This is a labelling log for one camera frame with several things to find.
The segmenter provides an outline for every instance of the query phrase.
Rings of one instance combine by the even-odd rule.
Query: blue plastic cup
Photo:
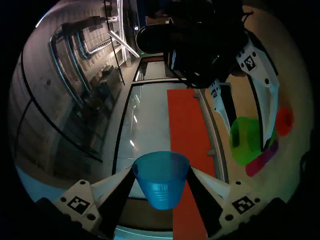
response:
[[[133,173],[149,203],[166,210],[179,203],[189,167],[189,160],[179,153],[152,152],[133,163]]]

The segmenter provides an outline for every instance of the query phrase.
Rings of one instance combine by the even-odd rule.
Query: red strip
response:
[[[193,89],[168,90],[171,151],[183,154],[195,168],[215,176],[211,149],[199,102]],[[206,240],[206,229],[186,186],[180,203],[173,209],[174,240]]]

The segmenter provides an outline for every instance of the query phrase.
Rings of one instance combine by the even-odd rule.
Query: purple object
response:
[[[260,156],[254,159],[251,163],[246,165],[246,173],[249,177],[253,177],[262,170],[264,165],[274,156],[277,152],[279,144],[274,141],[272,145],[265,150]]]
[[[265,150],[260,156],[258,156],[259,160],[261,162],[267,163],[277,152],[278,148],[279,148],[278,142],[274,141],[267,150]]]

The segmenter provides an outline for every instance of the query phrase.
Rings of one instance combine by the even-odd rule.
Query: metal pipe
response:
[[[77,40],[79,42],[80,52],[85,59],[92,58],[92,56],[94,56],[95,54],[97,54],[98,52],[105,49],[107,46],[111,44],[111,38],[109,38],[106,41],[98,44],[97,46],[89,50],[84,39],[83,31],[77,32]]]
[[[71,84],[71,81],[70,79],[68,78],[64,68],[63,68],[63,65],[62,65],[62,62],[61,62],[61,59],[59,58],[58,56],[58,51],[57,51],[57,46],[56,46],[56,41],[62,37],[62,31],[55,31],[53,33],[53,35],[51,36],[50,38],[50,41],[49,41],[49,46],[50,46],[50,51],[51,51],[51,54],[52,54],[52,58],[53,58],[53,61],[57,67],[57,70],[58,70],[58,73],[62,79],[62,81],[64,82],[64,84],[66,85],[68,91],[70,92],[72,98],[76,101],[76,103],[82,108],[84,103],[82,101],[82,99],[80,98],[80,96],[77,94],[77,92],[75,91],[75,89],[73,88],[72,84]]]
[[[69,56],[71,57],[71,60],[72,60],[72,65],[77,70],[78,77],[82,81],[85,89],[91,95],[92,89],[91,89],[90,83],[88,82],[86,75],[84,74],[82,67],[80,66],[77,55],[74,53],[74,45],[73,45],[73,41],[71,39],[71,36],[65,36],[64,41],[66,42],[68,53],[69,53]]]
[[[117,21],[118,21],[118,16],[108,17],[108,22],[117,22]]]

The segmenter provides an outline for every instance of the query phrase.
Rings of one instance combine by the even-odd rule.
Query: green plastic cup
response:
[[[272,133],[269,146],[274,141]],[[234,160],[239,165],[247,165],[262,154],[260,150],[259,120],[239,117],[231,126],[229,135],[230,150]]]

